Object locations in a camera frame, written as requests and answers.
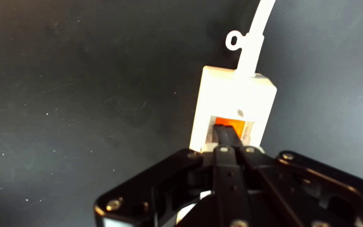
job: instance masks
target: dark tabletop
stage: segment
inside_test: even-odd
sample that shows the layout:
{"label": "dark tabletop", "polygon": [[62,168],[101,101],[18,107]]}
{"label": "dark tabletop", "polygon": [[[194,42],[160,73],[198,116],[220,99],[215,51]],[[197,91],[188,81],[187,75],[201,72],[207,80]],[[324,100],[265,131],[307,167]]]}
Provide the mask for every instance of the dark tabletop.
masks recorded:
{"label": "dark tabletop", "polygon": [[[0,226],[94,226],[110,188],[188,147],[201,71],[251,2],[0,0]],[[363,3],[278,2],[264,147],[363,177]]]}

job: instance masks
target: white plastic part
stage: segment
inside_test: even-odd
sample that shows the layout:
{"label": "white plastic part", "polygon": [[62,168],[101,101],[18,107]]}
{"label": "white plastic part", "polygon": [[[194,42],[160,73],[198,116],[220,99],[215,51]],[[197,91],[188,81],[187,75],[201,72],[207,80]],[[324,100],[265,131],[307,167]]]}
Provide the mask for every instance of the white plastic part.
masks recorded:
{"label": "white plastic part", "polygon": [[261,0],[256,10],[250,32],[244,37],[240,32],[232,31],[226,38],[230,51],[242,49],[236,76],[255,77],[260,52],[265,41],[264,31],[268,26],[275,0]]}
{"label": "white plastic part", "polygon": [[192,150],[212,152],[208,143],[213,118],[246,123],[244,145],[260,147],[278,90],[263,75],[236,78],[234,70],[206,66],[191,136]]}
{"label": "white plastic part", "polygon": [[208,140],[215,119],[245,123],[240,135],[244,145],[260,147],[278,91],[269,78],[256,75],[264,31],[274,5],[275,0],[261,0],[251,31],[246,36],[237,31],[227,36],[228,49],[242,49],[236,71],[203,68],[189,145],[192,150],[212,152],[217,145]]}

